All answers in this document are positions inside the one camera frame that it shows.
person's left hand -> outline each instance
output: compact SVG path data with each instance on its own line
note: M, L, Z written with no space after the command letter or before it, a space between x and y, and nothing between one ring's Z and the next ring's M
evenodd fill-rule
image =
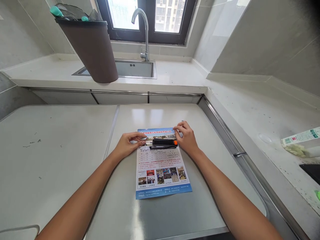
M146 137L143 133L132 132L122 134L116 148L112 151L110 155L115 157L118 161L128 156L138 147L144 145L146 141L141 141L140 139ZM131 144L130 141L137 141L137 143Z

hand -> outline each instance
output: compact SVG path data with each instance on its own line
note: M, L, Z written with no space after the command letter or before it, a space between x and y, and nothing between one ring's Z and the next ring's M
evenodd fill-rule
M200 150L193 130L186 121L178 123L173 129L180 147L182 147L190 156ZM183 137L180 137L178 131L182 132Z
M144 145L146 141L141 141L140 139L146 137L143 133L132 132L122 134L117 146L112 151L112 155L118 161L121 161L123 158L128 156L138 147ZM137 141L137 143L131 144L130 141Z

countertop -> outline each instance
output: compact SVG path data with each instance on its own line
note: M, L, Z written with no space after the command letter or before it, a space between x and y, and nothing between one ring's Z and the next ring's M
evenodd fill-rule
M80 60L72 57L67 60L60 58L61 54L46 56L5 69L4 73L18 86L23 87L64 86L78 89L179 93L205 93L207 89L197 81L205 78L190 62L156 61L157 79L118 78L115 82L100 84L93 81L91 76L72 76L83 67Z
M198 105L26 106L0 123L0 231L30 225L42 230L123 132L173 126L181 117L194 126L209 159L266 215L261 196ZM228 232L198 167L181 154L192 192L136 200L134 151L110 176L86 239L183 240Z
M71 76L83 65L60 55L37 59L5 73L19 86L150 92L204 93L290 213L311 239L319 238L320 186L298 165L280 139L320 126L320 99L273 77L212 74L206 79L193 63L156 61L158 79L119 78L110 84ZM267 144L259 138L271 139Z

drawer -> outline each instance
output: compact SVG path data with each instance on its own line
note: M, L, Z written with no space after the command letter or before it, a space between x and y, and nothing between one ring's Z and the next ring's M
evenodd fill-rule
M36 95L50 105L86 105L97 104L90 90L51 91L50 89L31 89Z
M131 91L96 91L92 90L99 104L141 104L148 103L147 92Z
M149 103L195 103L199 101L201 94L185 93L150 93Z

window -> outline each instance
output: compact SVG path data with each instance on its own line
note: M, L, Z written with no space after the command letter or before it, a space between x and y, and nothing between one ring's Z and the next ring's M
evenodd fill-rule
M131 23L134 10L141 8L148 19L150 43L184 45L196 0L97 0L97 2L103 20L108 23L111 40L145 41L142 16L139 14L135 24ZM175 8L173 14L176 14L172 19L171 8Z

